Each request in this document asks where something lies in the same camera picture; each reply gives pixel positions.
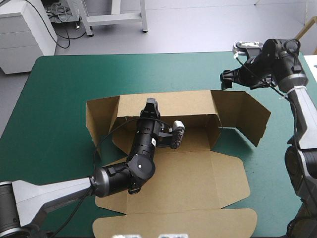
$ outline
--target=open cardboard box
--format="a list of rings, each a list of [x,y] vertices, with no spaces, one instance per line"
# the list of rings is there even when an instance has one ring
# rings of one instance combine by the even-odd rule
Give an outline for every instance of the open cardboard box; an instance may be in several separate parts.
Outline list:
[[[126,214],[99,218],[97,238],[140,234],[188,234],[190,238],[252,235],[257,215],[252,209],[222,209],[250,195],[239,158],[212,152],[219,127],[236,127],[255,146],[270,112],[246,92],[189,91],[121,95],[87,102],[86,124],[95,144],[102,135],[138,117],[148,97],[155,98],[161,120],[181,120],[185,133],[176,150],[157,148],[156,173],[135,195],[126,191],[96,198],[100,207]],[[130,152],[135,124],[113,134],[114,144]]]

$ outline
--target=black cable on floor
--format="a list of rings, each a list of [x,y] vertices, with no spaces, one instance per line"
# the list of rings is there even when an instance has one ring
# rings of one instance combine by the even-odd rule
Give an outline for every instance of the black cable on floor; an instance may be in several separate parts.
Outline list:
[[[46,25],[44,19],[42,18],[41,14],[40,14],[39,11],[36,9],[36,7],[35,7],[29,0],[25,0],[25,1],[28,2],[28,3],[32,6],[32,8],[34,8],[34,10],[37,12],[37,14],[40,16],[41,20],[43,21],[43,23],[44,23],[44,25],[45,25],[45,27],[46,27],[46,29],[47,29],[49,35],[50,35],[51,38],[53,39],[53,41],[54,41],[59,47],[61,47],[61,48],[63,48],[63,49],[69,48],[69,46],[70,46],[70,38],[69,38],[67,29],[65,28],[65,31],[66,31],[66,34],[67,34],[67,39],[68,39],[68,45],[65,47],[65,46],[61,46],[61,45],[60,45],[59,43],[57,43],[57,41],[54,39],[54,37],[52,36],[52,34],[51,34],[51,32],[50,32],[48,26]]]

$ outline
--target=black cable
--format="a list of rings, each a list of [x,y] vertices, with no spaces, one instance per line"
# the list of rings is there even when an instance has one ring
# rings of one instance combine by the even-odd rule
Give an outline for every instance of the black cable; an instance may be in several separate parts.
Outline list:
[[[262,83],[266,84],[268,87],[270,87],[271,89],[273,89],[276,93],[278,93],[280,96],[284,97],[284,94],[282,94],[281,92],[279,92],[276,88],[274,88],[272,85],[270,85],[268,82],[265,82],[263,79],[261,79],[260,77],[258,77],[256,74],[254,74],[248,67],[246,67],[238,58],[237,58],[238,62],[247,70],[250,72],[250,74],[252,74],[255,78],[258,78]]]
[[[59,37],[61,37],[61,38],[68,39],[67,37],[64,37],[64,36],[62,36],[62,35],[60,35],[60,34],[58,34],[58,33],[56,33],[56,34],[57,34]],[[80,36],[77,36],[77,37],[69,37],[69,39],[70,39],[70,40],[79,39],[79,38],[83,37],[85,34],[86,34],[86,31],[85,31],[82,35],[80,35]]]
[[[87,191],[85,192],[85,194],[83,195],[83,197],[80,199],[80,201],[78,202],[78,204],[76,205],[76,207],[74,208],[73,212],[69,215],[69,217],[67,218],[67,220],[50,236],[50,238],[55,237],[62,229],[64,229],[64,227],[67,226],[67,224],[70,222],[70,220],[73,218],[73,216],[75,215],[75,213],[77,212],[78,208],[80,207],[80,205],[83,203],[84,199],[87,197],[87,195],[89,194],[89,192],[92,190],[92,187],[89,187],[87,189]]]
[[[56,14],[50,12],[50,11],[46,11],[46,13],[51,14],[51,15],[49,15],[49,18],[58,17],[58,15],[56,15]],[[83,37],[86,34],[86,31],[83,34],[81,34],[80,36],[76,36],[76,37],[65,37],[65,36],[62,36],[62,35],[60,35],[60,34],[58,34],[56,32],[55,32],[55,34],[57,34],[59,37],[64,38],[64,39],[75,40],[75,39],[79,39],[79,38]]]
[[[166,126],[168,126],[169,128],[171,128],[171,126],[169,124],[167,124],[166,122],[159,120],[159,119],[155,119],[155,118],[134,118],[131,120],[128,120],[124,123],[122,123],[121,125],[119,125],[118,127],[116,127],[115,129],[113,129],[111,132],[109,132],[108,135],[106,135],[101,141],[99,141],[99,143],[97,144],[97,146],[95,147],[94,150],[94,155],[93,155],[93,166],[94,166],[94,181],[96,181],[96,164],[95,164],[95,159],[96,159],[96,154],[98,152],[98,148],[101,146],[101,144],[104,142],[104,140],[106,140],[110,135],[112,135],[115,131],[117,131],[118,129],[120,129],[121,127],[123,127],[124,125],[127,125],[130,122],[136,121],[136,120],[140,120],[140,119],[149,119],[149,120],[155,120],[158,121]]]
[[[54,41],[59,47],[61,47],[61,48],[63,48],[63,49],[69,48],[69,46],[70,46],[70,38],[69,38],[67,29],[65,28],[66,34],[67,34],[67,36],[68,36],[68,45],[67,45],[66,47],[64,47],[64,46],[61,46],[59,43],[57,43],[57,41],[54,39],[54,37],[52,36],[52,34],[51,34],[51,32],[50,32],[48,26],[46,25],[44,19],[42,18],[41,14],[40,14],[39,11],[36,9],[36,7],[35,7],[29,0],[25,0],[25,1],[28,2],[28,3],[34,8],[34,10],[38,13],[38,15],[40,16],[41,20],[43,21],[43,23],[44,23],[44,25],[45,25],[45,27],[46,27],[46,29],[47,29],[49,35],[50,35],[51,38],[53,39],[53,41]]]

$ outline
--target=green tabletop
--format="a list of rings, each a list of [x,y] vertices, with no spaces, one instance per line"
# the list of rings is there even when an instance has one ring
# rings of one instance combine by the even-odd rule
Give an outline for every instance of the green tabletop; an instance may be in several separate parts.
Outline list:
[[[308,91],[317,102],[317,84]],[[92,174],[91,137],[85,127],[85,102],[119,94],[220,89],[219,75],[239,64],[231,52],[54,56],[37,60],[0,139],[0,180],[23,179],[35,184],[76,179]],[[223,129],[214,151],[240,157],[251,195],[230,208],[252,208],[258,214],[254,236],[285,234],[300,207],[284,165],[293,118],[286,100],[271,89],[234,85],[246,90],[271,112],[267,130],[254,147],[235,129]],[[104,165],[122,157],[111,141]],[[75,204],[50,213],[43,229],[55,230]],[[87,198],[61,236],[92,236],[98,217],[117,213],[98,208]]]

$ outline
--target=cardboard flap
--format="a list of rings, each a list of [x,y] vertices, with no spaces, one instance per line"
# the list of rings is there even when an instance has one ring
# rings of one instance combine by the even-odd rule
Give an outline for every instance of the cardboard flap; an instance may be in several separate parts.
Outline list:
[[[97,145],[102,135],[107,135],[112,115],[120,96],[90,100],[86,103],[86,127]]]
[[[211,162],[221,208],[250,195],[247,176],[239,158],[211,151]]]
[[[246,92],[211,91],[224,127],[236,127],[255,146],[266,129],[270,111]]]
[[[250,189],[241,160],[210,151],[207,133],[202,128],[190,128],[186,134],[184,145],[196,147],[188,152],[156,153],[156,172],[141,192],[125,192],[125,197],[115,199],[96,198],[96,204],[127,214],[171,213],[220,209],[246,198]]]
[[[121,95],[117,117],[138,117],[147,98],[155,98],[162,117],[216,114],[209,90]]]
[[[140,234],[158,238],[161,234],[188,234],[190,238],[249,238],[256,227],[252,209],[193,210],[169,214],[131,214],[99,218],[93,223],[96,238]]]

